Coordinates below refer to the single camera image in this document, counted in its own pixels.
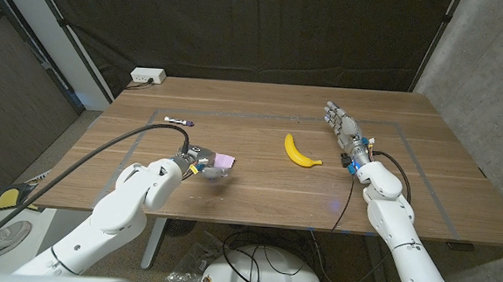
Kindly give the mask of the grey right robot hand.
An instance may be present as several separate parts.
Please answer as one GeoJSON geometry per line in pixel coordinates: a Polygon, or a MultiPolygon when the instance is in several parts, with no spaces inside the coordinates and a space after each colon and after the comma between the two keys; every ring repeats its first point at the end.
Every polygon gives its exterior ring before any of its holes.
{"type": "Polygon", "coordinates": [[[363,132],[357,122],[333,101],[324,108],[325,121],[334,130],[338,145],[352,162],[361,167],[371,162],[368,145],[362,141],[363,132]]]}

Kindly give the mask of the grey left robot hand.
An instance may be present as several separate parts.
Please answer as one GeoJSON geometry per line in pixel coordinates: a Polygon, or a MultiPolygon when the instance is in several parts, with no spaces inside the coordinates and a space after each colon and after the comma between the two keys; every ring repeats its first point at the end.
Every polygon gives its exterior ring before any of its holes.
{"type": "Polygon", "coordinates": [[[192,175],[200,175],[209,180],[227,177],[235,162],[233,156],[212,152],[208,148],[190,145],[186,154],[178,152],[173,158],[183,172],[185,180],[192,175]]]}

